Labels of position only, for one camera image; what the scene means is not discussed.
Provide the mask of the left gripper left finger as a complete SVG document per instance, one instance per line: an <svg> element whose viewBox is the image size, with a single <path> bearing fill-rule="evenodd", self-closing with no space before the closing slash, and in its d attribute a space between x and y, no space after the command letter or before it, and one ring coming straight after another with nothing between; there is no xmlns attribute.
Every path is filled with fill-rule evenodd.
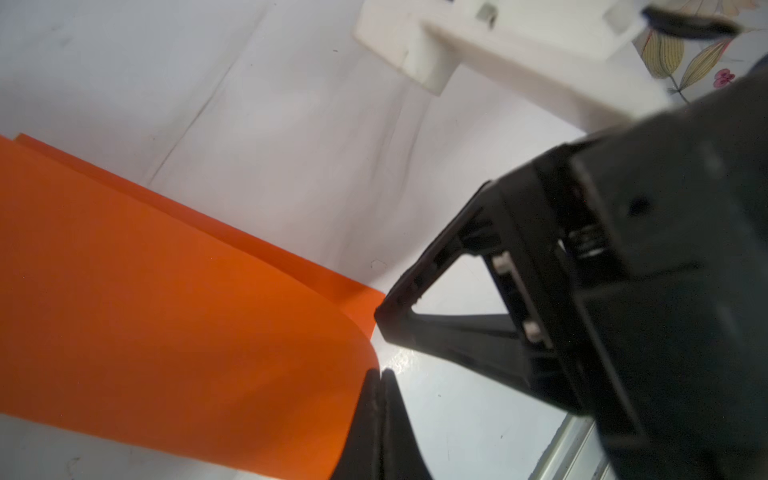
<svg viewBox="0 0 768 480"><path fill-rule="evenodd" d="M380 479L381 458L381 376L376 369L366 372L349 432L331 480Z"/></svg>

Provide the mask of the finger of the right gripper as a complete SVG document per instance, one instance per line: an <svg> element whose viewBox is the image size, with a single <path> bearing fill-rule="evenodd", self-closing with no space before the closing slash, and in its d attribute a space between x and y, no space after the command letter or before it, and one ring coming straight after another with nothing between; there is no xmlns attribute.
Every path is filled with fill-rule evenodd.
<svg viewBox="0 0 768 480"><path fill-rule="evenodd" d="M413 310L413 306L460 257L480 257L507 309L504 314L512 319L512 327L524 334L530 344L550 348L551 340L518 276L512 248L504 243L512 231L512 222L502 216L501 198L495 189L494 182L481 186L397 280L382 303L391 302Z"/></svg>
<svg viewBox="0 0 768 480"><path fill-rule="evenodd" d="M452 362L570 413L587 412L557 354L530 344L507 314L419 314L384 302L374 318L391 344Z"/></svg>

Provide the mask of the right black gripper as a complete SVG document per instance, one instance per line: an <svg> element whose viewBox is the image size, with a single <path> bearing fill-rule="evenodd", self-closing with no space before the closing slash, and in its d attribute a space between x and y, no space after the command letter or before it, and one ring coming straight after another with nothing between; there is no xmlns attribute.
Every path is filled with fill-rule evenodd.
<svg viewBox="0 0 768 480"><path fill-rule="evenodd" d="M622 479L767 475L767 70L535 159L578 328L537 398L598 423Z"/></svg>

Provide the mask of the orange square paper sheet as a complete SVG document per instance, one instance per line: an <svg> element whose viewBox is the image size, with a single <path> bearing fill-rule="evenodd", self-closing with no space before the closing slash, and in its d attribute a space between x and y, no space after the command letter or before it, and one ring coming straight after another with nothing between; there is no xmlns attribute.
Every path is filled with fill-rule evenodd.
<svg viewBox="0 0 768 480"><path fill-rule="evenodd" d="M135 184L1 142L1 410L327 479L382 294Z"/></svg>

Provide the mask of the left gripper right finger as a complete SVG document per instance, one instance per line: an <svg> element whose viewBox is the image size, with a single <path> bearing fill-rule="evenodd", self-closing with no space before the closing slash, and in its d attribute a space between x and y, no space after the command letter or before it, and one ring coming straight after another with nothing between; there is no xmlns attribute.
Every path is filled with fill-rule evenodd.
<svg viewBox="0 0 768 480"><path fill-rule="evenodd" d="M391 369L381 376L380 478L432 480Z"/></svg>

